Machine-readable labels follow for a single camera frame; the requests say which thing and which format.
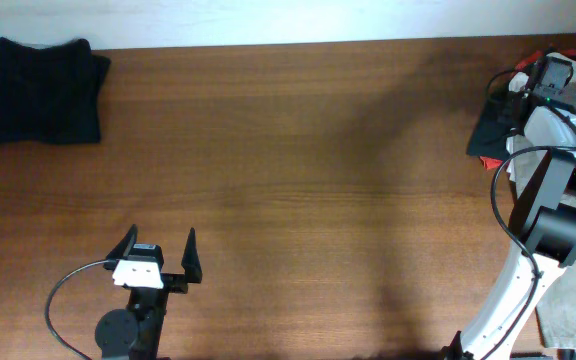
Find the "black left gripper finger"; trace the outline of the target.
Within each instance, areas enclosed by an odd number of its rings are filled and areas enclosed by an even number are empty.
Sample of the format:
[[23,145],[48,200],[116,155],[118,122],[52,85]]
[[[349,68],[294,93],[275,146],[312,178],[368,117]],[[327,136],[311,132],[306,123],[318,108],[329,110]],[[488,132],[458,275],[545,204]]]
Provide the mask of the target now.
[[184,253],[181,260],[186,283],[200,284],[203,280],[203,271],[197,249],[196,232],[191,228],[187,237]]
[[103,265],[105,270],[114,270],[120,260],[125,260],[134,245],[137,242],[138,227],[133,224],[126,235],[105,257],[106,262]]

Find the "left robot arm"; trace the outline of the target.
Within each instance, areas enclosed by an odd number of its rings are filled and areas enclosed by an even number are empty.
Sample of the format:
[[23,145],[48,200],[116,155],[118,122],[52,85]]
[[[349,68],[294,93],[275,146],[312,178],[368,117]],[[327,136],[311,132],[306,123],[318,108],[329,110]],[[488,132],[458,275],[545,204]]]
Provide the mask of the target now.
[[125,307],[107,312],[97,323],[95,341],[104,359],[155,359],[171,294],[185,294],[191,284],[202,282],[203,271],[196,232],[189,231],[181,273],[165,273],[159,245],[137,241],[132,225],[106,256],[106,270],[113,284],[129,291]]

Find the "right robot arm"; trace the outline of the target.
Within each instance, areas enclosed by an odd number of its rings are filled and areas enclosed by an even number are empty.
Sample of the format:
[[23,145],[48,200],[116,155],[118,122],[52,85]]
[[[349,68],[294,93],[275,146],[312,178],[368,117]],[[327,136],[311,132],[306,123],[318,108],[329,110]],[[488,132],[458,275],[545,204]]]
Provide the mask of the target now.
[[576,109],[560,99],[576,83],[574,65],[550,52],[511,72],[502,102],[530,145],[501,165],[530,153],[540,162],[510,217],[496,218],[511,240],[504,267],[475,318],[442,348],[442,359],[510,358],[540,299],[576,262]]

